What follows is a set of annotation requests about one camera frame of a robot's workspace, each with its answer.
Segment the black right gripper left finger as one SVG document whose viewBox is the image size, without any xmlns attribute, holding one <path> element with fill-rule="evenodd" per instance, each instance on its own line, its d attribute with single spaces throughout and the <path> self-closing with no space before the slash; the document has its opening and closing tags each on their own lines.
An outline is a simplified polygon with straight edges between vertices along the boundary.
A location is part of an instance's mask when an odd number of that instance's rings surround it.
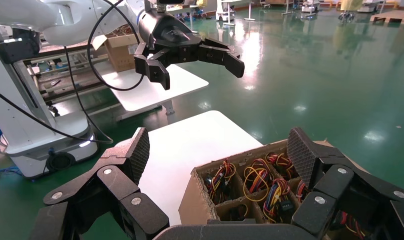
<svg viewBox="0 0 404 240">
<path fill-rule="evenodd" d="M 78 240 L 107 213 L 128 238 L 155 238 L 169 227 L 169 218 L 138 186 L 149 153 L 143 127 L 124 145 L 107 149 L 90 170 L 43 198 L 29 238 Z"/>
</svg>

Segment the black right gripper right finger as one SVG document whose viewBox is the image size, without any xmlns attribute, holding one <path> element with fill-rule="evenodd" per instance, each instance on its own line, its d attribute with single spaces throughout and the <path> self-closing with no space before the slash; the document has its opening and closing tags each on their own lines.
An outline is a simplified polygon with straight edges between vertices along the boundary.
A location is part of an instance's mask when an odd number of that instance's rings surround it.
<svg viewBox="0 0 404 240">
<path fill-rule="evenodd" d="M 338 148 L 290 130 L 287 155 L 309 189 L 291 223 L 321 239 L 338 212 L 355 218 L 373 240 L 404 240 L 404 189 L 358 168 Z"/>
</svg>

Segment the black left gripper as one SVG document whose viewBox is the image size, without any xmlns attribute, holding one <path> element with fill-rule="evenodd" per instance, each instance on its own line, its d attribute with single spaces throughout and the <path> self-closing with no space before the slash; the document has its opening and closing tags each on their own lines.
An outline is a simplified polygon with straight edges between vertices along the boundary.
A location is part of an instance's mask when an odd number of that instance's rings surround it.
<svg viewBox="0 0 404 240">
<path fill-rule="evenodd" d="M 237 78 L 244 75 L 245 64 L 233 45 L 212 38 L 201 39 L 181 20 L 167 12 L 151 9 L 142 13 L 138 22 L 141 42 L 135 53 L 135 71 L 152 83 L 170 89 L 171 64 L 197 60 L 224 66 Z"/>
</svg>

